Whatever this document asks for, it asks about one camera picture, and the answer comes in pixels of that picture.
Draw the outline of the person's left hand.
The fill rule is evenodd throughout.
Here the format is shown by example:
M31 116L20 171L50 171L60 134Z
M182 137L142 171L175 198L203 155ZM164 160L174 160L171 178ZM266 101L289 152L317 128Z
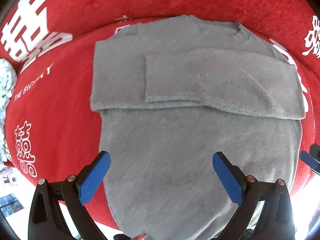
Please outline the person's left hand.
M147 233L140 234L138 236L133 237L131 240L144 240L147 236Z

